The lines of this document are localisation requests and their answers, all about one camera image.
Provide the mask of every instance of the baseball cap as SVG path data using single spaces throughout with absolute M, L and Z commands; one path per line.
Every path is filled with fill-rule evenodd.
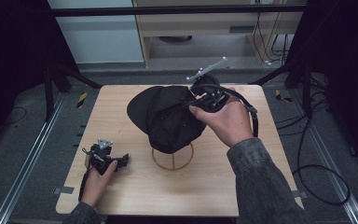
M 129 102 L 127 114 L 148 135 L 152 148 L 172 154 L 201 136 L 206 127 L 188 110 L 195 100 L 186 86 L 154 86 Z

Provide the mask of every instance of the hand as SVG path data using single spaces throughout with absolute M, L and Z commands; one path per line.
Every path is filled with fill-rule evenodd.
M 86 158 L 86 164 L 89 162 L 89 156 Z M 91 207 L 95 207 L 97 202 L 103 196 L 117 167 L 117 161 L 112 161 L 103 175 L 100 175 L 96 169 L 89 171 L 89 178 L 83 191 L 81 202 L 87 203 Z
M 231 96 L 225 106 L 215 113 L 205 112 L 196 106 L 190 106 L 189 109 L 197 119 L 206 123 L 228 147 L 233 147 L 253 137 L 249 113 L 236 97 Z

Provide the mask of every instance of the black horizontal bar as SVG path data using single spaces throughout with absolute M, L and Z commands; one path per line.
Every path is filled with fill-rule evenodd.
M 51 10 L 28 10 L 28 13 L 54 17 L 125 16 L 160 14 L 204 13 L 250 13 L 250 12 L 297 12 L 306 11 L 306 4 L 290 5 L 223 5 L 223 6 L 177 6 L 177 7 L 97 7 L 60 8 Z

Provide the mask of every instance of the sleeve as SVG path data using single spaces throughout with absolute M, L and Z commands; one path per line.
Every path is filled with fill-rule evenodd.
M 62 222 L 62 224 L 100 224 L 101 221 L 100 216 L 91 206 L 80 202 L 72 211 L 71 215 Z
M 236 176 L 240 223 L 310 223 L 260 139 L 238 143 L 227 157 Z

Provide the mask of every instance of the table top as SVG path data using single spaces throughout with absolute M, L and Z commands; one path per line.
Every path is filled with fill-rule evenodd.
M 229 86 L 234 87 L 257 109 L 259 138 L 282 171 L 290 188 L 296 190 L 262 88 L 254 85 Z M 99 214 L 237 217 L 235 175 L 227 159 L 228 147 L 209 127 L 192 142 L 194 155 L 186 167 L 170 171 L 162 169 L 154 162 L 147 135 L 139 130 L 127 115 L 129 101 L 149 87 L 151 86 L 112 85 L 101 88 L 64 184 L 74 188 L 74 191 L 72 194 L 60 195 L 57 212 L 69 214 L 78 204 L 80 184 L 86 172 L 85 153 L 82 148 L 90 150 L 98 138 L 102 138 L 114 142 L 111 157 L 122 157 L 129 153 L 130 160 L 127 167 L 120 168 L 115 173 L 96 207 Z M 181 160 L 181 157 L 188 160 L 188 154 L 181 151 L 189 149 L 183 148 L 175 153 L 175 160 Z

